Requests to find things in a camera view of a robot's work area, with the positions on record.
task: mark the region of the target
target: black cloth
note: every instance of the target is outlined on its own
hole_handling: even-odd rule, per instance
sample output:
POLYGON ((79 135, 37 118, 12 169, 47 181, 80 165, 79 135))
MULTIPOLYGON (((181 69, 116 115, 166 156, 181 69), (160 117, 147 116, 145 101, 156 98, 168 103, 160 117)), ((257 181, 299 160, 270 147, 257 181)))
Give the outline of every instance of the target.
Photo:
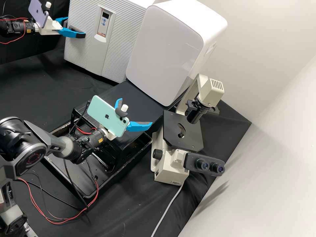
MULTIPOLYGON (((2 14, 4 2, 5 0, 0 0, 0 16, 2 14)), ((68 16, 70 0, 50 0, 49 2, 52 3, 52 7, 49 11, 49 15, 52 19, 68 16)), ((4 14, 10 14, 15 17, 31 18, 32 16, 28 12, 29 4, 30 2, 28 0, 7 0, 4 14)), ((0 42, 8 42, 15 38, 3 38, 0 36, 0 42)), ((59 35, 41 36, 36 33, 33 36, 26 35, 7 45, 0 44, 0 64, 52 50, 59 45, 60 40, 63 40, 63 38, 59 35)))
MULTIPOLYGON (((51 131, 70 119, 73 107, 113 85, 110 81, 102 80, 66 63, 62 50, 2 65, 1 118, 19 116, 51 131)), ((220 116, 207 114, 200 120, 204 141, 201 153, 227 161, 250 122, 222 101, 218 107, 221 110, 220 116)), ((150 152, 147 153, 110 189, 101 191, 91 210, 72 223, 54 226, 47 222, 32 206, 28 189, 21 182, 14 182, 17 202, 28 215, 29 224, 39 236, 150 236, 179 188, 154 182, 154 174, 150 171, 150 155, 150 152)), ((83 207, 43 163, 38 163, 33 169, 40 175, 44 188, 83 207)), ((31 174, 26 174, 23 178, 38 183, 31 174)), ((156 236, 177 236, 214 179, 191 172, 156 236)), ((39 189, 32 186, 31 189, 44 211, 39 189)), ((71 217, 77 213, 47 195, 45 199, 48 209, 57 217, 71 217)))

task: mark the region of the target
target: smartphone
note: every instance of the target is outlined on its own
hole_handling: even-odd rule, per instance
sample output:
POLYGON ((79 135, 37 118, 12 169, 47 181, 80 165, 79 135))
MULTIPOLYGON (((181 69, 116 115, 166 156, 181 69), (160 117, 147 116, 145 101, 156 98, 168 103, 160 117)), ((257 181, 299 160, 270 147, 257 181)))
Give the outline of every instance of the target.
POLYGON ((97 95, 93 96, 87 113, 117 137, 123 136, 129 124, 127 117, 117 115, 114 107, 97 95))
POLYGON ((39 0, 31 0, 29 5, 29 13, 36 20, 39 27, 43 28, 48 18, 48 11, 42 10, 42 3, 39 0))

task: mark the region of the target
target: black cable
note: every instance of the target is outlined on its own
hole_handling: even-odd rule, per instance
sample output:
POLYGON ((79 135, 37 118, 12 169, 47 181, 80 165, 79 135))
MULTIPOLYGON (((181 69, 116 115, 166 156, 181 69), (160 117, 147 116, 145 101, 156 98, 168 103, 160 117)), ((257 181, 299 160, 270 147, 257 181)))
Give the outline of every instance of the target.
POLYGON ((7 16, 11 16, 11 17, 13 17, 13 18, 16 18, 14 15, 10 15, 10 14, 3 15, 3 16, 0 16, 0 17, 7 17, 7 16))
POLYGON ((83 113, 80 115, 79 119, 75 122, 75 124, 72 126, 72 128, 69 130, 69 133, 67 135, 67 137, 69 137, 70 133, 73 131, 73 129, 77 126, 78 122, 82 119, 83 115, 85 114, 88 106, 90 104, 90 101, 87 101, 87 104, 86 104, 86 107, 85 107, 85 110, 83 111, 83 113))
POLYGON ((39 187, 40 187, 40 192, 41 192, 41 194, 42 194, 42 199, 43 199, 43 203, 44 203, 44 206, 45 206, 45 209, 46 209, 46 211, 52 216, 52 217, 54 217, 54 218, 56 218, 56 219, 50 219, 50 218, 48 218, 48 219, 50 219, 51 221, 56 221, 56 222, 58 222, 58 221, 64 221, 64 220, 66 220, 66 219, 69 219, 69 217, 68 218, 59 218, 59 217, 56 217, 56 216, 54 216, 53 214, 51 214, 50 213, 50 211, 48 210, 48 208, 47 208, 47 206, 46 206, 46 201, 45 201, 45 197, 44 197, 44 193, 43 193, 43 190, 42 190, 42 183, 41 183, 41 181, 40 181, 40 176, 38 175, 38 173, 36 173, 34 170, 31 170, 33 173, 26 173, 26 174, 33 174, 33 175, 35 175, 36 177, 37 177, 37 179, 39 180, 39 187))
MULTIPOLYGON (((75 122, 75 124, 72 126, 72 128, 69 130, 69 133, 67 135, 67 137, 69 137, 70 133, 73 131, 73 129, 77 126, 78 122, 82 119, 83 115, 85 114, 86 110, 88 109, 88 106, 90 104, 90 101, 87 101, 87 104, 86 104, 86 107, 85 107, 85 110, 83 111, 83 113, 80 115, 79 119, 75 122)), ((83 199, 83 197, 80 195, 80 193, 78 192, 77 190, 77 187, 75 186, 75 184, 73 183, 70 175, 69 175, 69 172, 68 172, 68 168, 67 168, 67 164, 66 164, 66 160, 64 159, 64 166, 65 166, 65 169, 66 169, 66 172, 67 172, 67 175, 68 175, 68 178, 70 180, 70 183, 72 185, 72 187, 75 189, 77 195, 79 196, 79 198, 81 199, 82 203, 84 203, 84 205, 86 206, 86 208, 88 209, 88 205, 87 203, 85 202, 85 200, 83 199)))
POLYGON ((4 14, 4 7, 6 6, 7 1, 8 1, 8 0, 5 0, 5 2, 4 2, 4 4, 3 4, 3 9, 2 9, 2 14, 1 14, 1 15, 4 14))
POLYGON ((88 167, 89 167, 89 171, 90 171, 92 180, 94 181, 94 175, 93 175, 93 173, 92 173, 91 166, 90 166, 90 163, 89 163, 88 159, 86 159, 86 162, 87 162, 87 165, 88 165, 88 167))
MULTIPOLYGON (((15 179, 14 181, 23 182, 22 180, 19 180, 19 179, 15 179)), ((33 182, 31 182, 31 181, 27 181, 27 180, 26 180, 26 182, 27 182, 28 184, 31 184, 31 185, 37 187, 37 188, 40 188, 40 186, 37 185, 36 183, 33 183, 33 182)), ((72 207, 72 208, 74 208, 74 209, 76 209, 76 210, 78 210, 78 211, 81 211, 81 210, 82 210, 82 208, 76 207, 76 206, 74 206, 74 205, 72 205, 72 204, 70 204, 70 203, 68 203, 68 202, 66 202, 66 201, 64 201, 64 200, 62 200, 62 199, 60 199, 59 197, 57 197, 57 196, 55 196, 54 194, 48 192, 48 191, 45 190, 44 188, 42 188, 42 190, 43 190, 45 193, 47 193, 48 195, 50 195, 52 198, 54 198, 54 199, 56 199, 56 200, 58 200, 58 201, 60 201, 60 202, 62 202, 62 203, 64 203, 64 204, 66 204, 66 205, 68 205, 68 206, 70 206, 70 207, 72 207)))
POLYGON ((73 188, 75 189, 75 191, 76 191, 77 195, 79 196, 79 198, 81 199, 82 203, 83 203, 83 204, 86 206, 86 208, 88 209, 89 207, 88 207, 86 201, 83 199, 83 197, 82 197, 82 196, 80 195, 80 193, 78 192, 77 187, 75 186, 75 184, 73 183, 73 181, 72 181, 72 179, 71 179, 71 177, 70 177, 70 175, 69 175, 69 172, 68 172, 68 168, 67 168, 67 164, 66 164, 66 160, 65 160, 65 159, 64 159, 64 165, 65 165, 66 173, 67 173, 67 175, 68 175, 68 178, 69 178, 69 180, 70 180, 71 185, 72 185, 73 188))

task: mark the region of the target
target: display screen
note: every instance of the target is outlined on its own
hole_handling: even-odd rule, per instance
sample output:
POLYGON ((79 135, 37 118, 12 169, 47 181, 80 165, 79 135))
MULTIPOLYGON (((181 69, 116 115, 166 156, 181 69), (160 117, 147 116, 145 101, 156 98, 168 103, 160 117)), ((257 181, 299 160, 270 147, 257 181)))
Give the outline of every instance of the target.
POLYGON ((110 15, 107 14, 107 13, 105 13, 105 12, 102 13, 102 16, 105 17, 105 18, 107 18, 107 19, 110 17, 110 15))

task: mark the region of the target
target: red wire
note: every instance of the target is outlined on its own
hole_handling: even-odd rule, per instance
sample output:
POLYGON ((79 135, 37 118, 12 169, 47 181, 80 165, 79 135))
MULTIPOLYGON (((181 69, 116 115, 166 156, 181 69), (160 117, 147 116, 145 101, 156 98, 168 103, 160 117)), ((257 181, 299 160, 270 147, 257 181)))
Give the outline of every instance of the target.
POLYGON ((20 37, 19 37, 19 38, 17 38, 17 39, 11 40, 11 41, 6 42, 6 43, 4 43, 4 42, 0 42, 0 44, 9 44, 9 43, 12 43, 12 42, 14 42, 14 41, 17 41, 17 40, 19 40, 19 39, 23 38, 23 37, 24 37, 24 35, 25 35, 25 31, 26 31, 25 20, 27 20, 27 18, 25 18, 25 17, 19 17, 19 18, 15 18, 15 19, 0 19, 0 21, 6 21, 6 20, 19 20, 19 19, 23 19, 23 20, 24 20, 24 21, 23 21, 23 24, 24 24, 24 33, 23 33, 23 35, 22 35, 22 36, 20 36, 20 37))
MULTIPOLYGON (((51 221, 51 220, 49 220, 49 219, 47 218, 47 216, 45 216, 45 214, 42 212, 42 210, 41 210, 41 209, 38 207, 38 205, 36 204, 36 202, 35 202, 35 200, 34 200, 34 198, 33 198, 33 195, 32 195, 31 188, 30 188, 29 184, 28 184, 24 179, 22 179, 22 178, 20 178, 20 177, 19 177, 18 179, 21 180, 21 181, 23 181, 23 182, 27 185, 27 187, 28 187, 28 189, 29 189, 29 193, 30 193, 31 202, 32 202, 32 204, 35 206, 35 208, 38 210, 38 212, 39 212, 43 217, 45 217, 45 219, 46 219, 47 221, 49 221, 50 223, 52 223, 52 224, 54 224, 54 225, 64 224, 64 223, 66 223, 67 221, 76 219, 78 216, 80 216, 81 213, 83 213, 84 211, 87 210, 87 208, 85 207, 85 208, 84 208, 82 211, 80 211, 76 216, 71 217, 71 218, 67 218, 66 220, 64 220, 64 221, 62 221, 62 222, 54 222, 54 221, 51 221)), ((98 195, 99 195, 99 186, 98 186, 98 183, 97 183, 96 181, 94 181, 94 182, 95 182, 95 185, 96 185, 96 195, 95 195, 94 199, 88 204, 88 207, 90 207, 90 206, 96 201, 96 199, 97 199, 97 197, 98 197, 98 195)))
POLYGON ((80 128, 78 128, 78 127, 77 127, 77 129, 78 129, 78 131, 81 132, 82 134, 92 134, 92 133, 90 133, 90 132, 84 132, 84 131, 82 131, 82 130, 81 130, 80 128))
POLYGON ((80 128, 78 128, 77 127, 77 129, 78 129, 78 131, 79 132, 81 132, 82 134, 86 134, 86 135, 88 135, 88 134, 92 134, 91 132, 85 132, 85 131, 82 131, 80 128))

